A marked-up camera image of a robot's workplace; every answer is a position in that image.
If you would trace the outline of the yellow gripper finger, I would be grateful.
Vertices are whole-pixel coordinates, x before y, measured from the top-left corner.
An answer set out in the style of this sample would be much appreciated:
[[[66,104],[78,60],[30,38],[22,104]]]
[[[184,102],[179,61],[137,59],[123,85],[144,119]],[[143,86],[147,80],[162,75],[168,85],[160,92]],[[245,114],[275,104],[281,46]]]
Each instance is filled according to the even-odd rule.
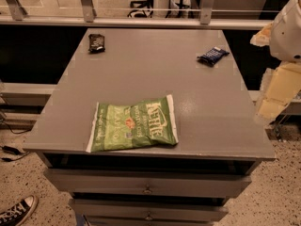
[[[260,90],[255,120],[274,121],[301,90],[301,64],[281,62],[274,70],[267,68]]]
[[[272,24],[263,27],[257,34],[253,35],[250,43],[255,46],[263,47],[270,44]]]

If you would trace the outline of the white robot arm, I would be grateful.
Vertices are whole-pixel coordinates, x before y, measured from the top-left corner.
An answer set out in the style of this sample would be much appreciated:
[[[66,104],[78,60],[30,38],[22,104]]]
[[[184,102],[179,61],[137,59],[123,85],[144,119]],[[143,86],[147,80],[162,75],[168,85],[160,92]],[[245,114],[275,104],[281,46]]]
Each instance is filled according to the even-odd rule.
[[[250,43],[269,46],[279,66],[267,69],[254,119],[268,124],[285,110],[301,90],[301,0],[289,0],[275,20],[255,34]]]

